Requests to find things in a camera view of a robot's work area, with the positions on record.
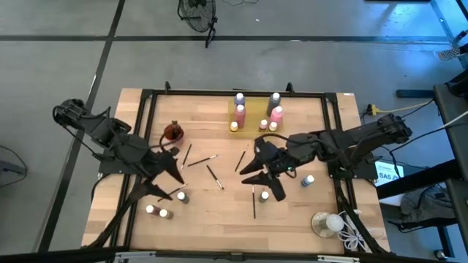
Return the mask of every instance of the wooden tabletop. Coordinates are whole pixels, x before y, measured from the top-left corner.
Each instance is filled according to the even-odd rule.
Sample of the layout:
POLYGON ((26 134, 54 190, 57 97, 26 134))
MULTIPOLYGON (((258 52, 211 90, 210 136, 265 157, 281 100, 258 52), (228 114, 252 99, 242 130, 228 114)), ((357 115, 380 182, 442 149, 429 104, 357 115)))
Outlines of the wooden tabletop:
MULTIPOLYGON (((116 108, 116 118, 130 125, 135 124, 141 89, 125 88, 116 108)), ((361 124, 354 94, 337 94, 343 129, 351 129, 361 124)), ((250 175, 234 172, 244 148, 249 149, 240 169, 254 156, 253 139, 233 138, 228 131, 227 96, 165 96, 159 95, 152 125, 150 145, 157 144, 163 128, 172 120, 177 120, 185 131, 184 139, 178 142, 178 166, 184 159, 187 148, 192 143, 187 164, 205 157, 219 154, 218 158, 192 167, 185 167, 182 176, 187 183, 183 190, 190 198, 183 204, 159 197, 143 197, 137 206, 131 248, 146 250, 174 251, 243 251, 243 252, 283 252, 283 253, 327 253, 342 254, 343 245, 336 237, 322 238, 311 228, 312 216, 320 211, 336 213, 336 197, 333 182, 328 177, 326 164, 313 161, 298 168, 298 177, 292 179, 282 175, 280 180, 286 192, 286 199, 277 202, 266 187, 255 186, 256 196, 261 191, 270 192, 266 203, 256 200, 257 218, 252 212, 252 187, 241 181, 250 175), (221 190, 209 174, 209 164, 219 181, 225 187, 221 190), (301 187, 301 180, 313 175, 314 183, 301 187), (174 212, 171 220, 146 213, 147 205, 156 205, 174 212)), ((149 100, 140 136, 146 127, 149 100)), ((284 124, 281 134, 288 136, 300 132, 323 130, 322 108, 319 99, 282 98, 284 124)), ((333 109, 328 105, 331 123, 334 126, 333 109)), ((273 138, 279 147, 284 141, 273 138)), ((180 186, 168 174, 159 175, 154 183, 170 192, 180 186)), ((385 227, 380 212, 375 187, 364 180, 354 180, 358 209, 361 220, 371 234, 382 237, 379 244, 389 250, 385 227)), ((83 236, 83 245, 94 241, 116 212, 122 175, 110 175, 96 188, 94 201, 83 236)), ((127 217, 122 220, 118 244, 123 243, 127 217)))

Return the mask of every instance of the paint bottle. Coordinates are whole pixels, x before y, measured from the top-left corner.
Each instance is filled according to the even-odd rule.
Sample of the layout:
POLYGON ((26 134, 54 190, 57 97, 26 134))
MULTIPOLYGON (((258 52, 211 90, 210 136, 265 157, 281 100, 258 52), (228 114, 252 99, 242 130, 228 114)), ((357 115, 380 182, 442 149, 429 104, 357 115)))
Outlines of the paint bottle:
POLYGON ((276 128, 278 128, 278 124, 276 122, 272 122, 272 123, 270 123, 270 126, 268 127, 268 130, 270 132, 275 132, 276 128))
POLYGON ((237 105, 246 105, 246 97, 242 93, 238 93, 234 97, 234 105, 237 107, 237 105))
POLYGON ((230 129, 231 129, 232 132, 236 132, 238 130, 238 125, 237 125, 237 123, 235 121, 233 121, 231 123, 230 129))
POLYGON ((161 209, 159 211, 159 216, 165 219, 171 219, 174 216, 174 213, 170 212, 169 210, 166 209, 161 209))
POLYGON ((246 108, 243 105, 237 105, 234 115, 238 127, 244 127, 244 124, 246 123, 246 108))
POLYGON ((279 103, 281 102, 281 97, 279 96, 279 93, 275 92, 271 94, 270 100, 268 101, 268 107, 266 108, 266 115, 270 117, 271 111, 279 106, 279 103))
POLYGON ((307 186, 310 186, 313 182, 314 182, 314 177, 312 175, 307 175, 307 177, 305 177, 302 181, 301 181, 301 185, 303 187, 307 187, 307 186))
POLYGON ((266 200, 268 200, 269 197, 270 197, 270 194, 267 191, 263 191, 258 197, 258 201, 261 203, 264 203, 266 202, 266 200))
POLYGON ((146 212, 148 214, 151 214, 151 215, 154 215, 154 216, 158 216, 160 210, 161 210, 161 208, 155 207, 154 205, 147 205, 146 206, 146 212))
POLYGON ((179 201, 183 202, 184 204, 188 204, 190 201, 189 196, 186 195, 184 192, 179 192, 177 194, 177 199, 179 199, 179 201))
POLYGON ((283 121, 283 107, 278 106, 271 111, 270 121, 276 122, 278 125, 282 124, 283 121))
POLYGON ((261 120, 260 125, 258 126, 258 131, 259 132, 264 132, 268 128, 268 121, 267 120, 261 120))

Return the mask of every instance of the bottle cap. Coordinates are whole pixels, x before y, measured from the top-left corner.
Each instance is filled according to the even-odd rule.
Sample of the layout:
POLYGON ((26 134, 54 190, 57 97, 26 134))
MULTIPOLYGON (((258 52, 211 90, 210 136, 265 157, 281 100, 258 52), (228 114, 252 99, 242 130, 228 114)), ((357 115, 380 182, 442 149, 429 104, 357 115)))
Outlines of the bottle cap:
POLYGON ((245 107, 243 105, 237 105, 237 111, 239 111, 240 113, 242 113, 244 111, 245 107))
POLYGON ((238 128, 238 124, 235 121, 233 121, 231 123, 231 130, 233 130, 235 132, 235 131, 237 131, 237 128, 238 128))
POLYGON ((313 177, 312 175, 307 175, 306 180, 307 180, 309 183, 313 183, 315 179, 314 179, 314 177, 313 177))
POLYGON ((326 224, 327 224, 328 229, 333 232, 338 232, 342 230, 344 227, 343 218, 341 218, 341 216, 338 216, 336 214, 329 215, 326 219, 326 224))
POLYGON ((185 199, 185 193, 184 193, 184 192, 178 193, 178 194, 177 194, 177 198, 178 198, 179 200, 184 200, 184 199, 185 199))
POLYGON ((146 206, 146 212, 147 213, 152 213, 154 211, 154 206, 152 205, 147 205, 146 206))
POLYGON ((262 199, 268 199, 269 196, 270 194, 267 191, 263 191, 261 194, 262 199))
POLYGON ((159 211, 159 216, 161 217, 166 217, 169 214, 169 212, 166 209, 161 209, 159 211))

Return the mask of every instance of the concrete floor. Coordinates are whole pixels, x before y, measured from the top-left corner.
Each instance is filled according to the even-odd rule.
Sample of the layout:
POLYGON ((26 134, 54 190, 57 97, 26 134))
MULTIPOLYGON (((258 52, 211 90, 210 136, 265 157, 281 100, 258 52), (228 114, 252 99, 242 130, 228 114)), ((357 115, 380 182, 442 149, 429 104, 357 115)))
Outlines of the concrete floor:
MULTIPOLYGON (((107 35, 117 3, 0 0, 0 35, 107 35)), ((468 28, 454 1, 437 3, 454 34, 468 28)), ((175 13, 175 1, 127 1, 117 35, 198 35, 175 13)), ((218 1, 217 16, 218 35, 445 36, 427 3, 260 0, 231 7, 218 1)), ((103 47, 104 42, 0 41, 0 120, 4 127, 0 144, 16 150, 30 168, 24 181, 0 188, 0 254, 34 249, 72 141, 53 122, 51 109, 68 98, 86 99, 103 47)), ((353 92, 361 110, 368 103, 381 109, 405 107, 426 100, 397 99, 396 89, 430 89, 461 72, 458 60, 437 58, 438 50, 448 48, 448 43, 427 42, 238 41, 213 42, 209 49, 202 42, 114 42, 93 111, 107 106, 115 109, 121 88, 163 88, 166 80, 174 89, 264 91, 281 91, 292 82, 297 91, 353 92)), ((422 134, 441 123, 437 108, 431 105, 408 117, 407 125, 414 134, 422 134)), ((12 157, 0 152, 0 158, 12 157)), ((446 134, 440 132, 399 150, 396 158, 433 166, 453 154, 446 134)), ((97 161, 82 149, 52 250, 80 246, 97 167, 97 161)), ((11 179, 4 176, 0 183, 11 179)), ((387 225, 387 231, 398 255, 433 259, 432 251, 440 249, 436 229, 401 234, 387 225)), ((466 262, 458 226, 451 226, 449 232, 455 260, 466 262)))

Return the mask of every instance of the electric fan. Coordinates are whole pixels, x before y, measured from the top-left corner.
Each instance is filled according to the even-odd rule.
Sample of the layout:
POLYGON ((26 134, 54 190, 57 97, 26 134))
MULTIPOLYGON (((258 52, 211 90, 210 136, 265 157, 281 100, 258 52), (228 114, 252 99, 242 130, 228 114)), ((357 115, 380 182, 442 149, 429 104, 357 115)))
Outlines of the electric fan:
POLYGON ((205 47, 208 48, 216 34, 216 29, 214 29, 214 24, 218 21, 216 0, 179 0, 177 15, 197 32, 203 33, 210 30, 205 41, 205 47))

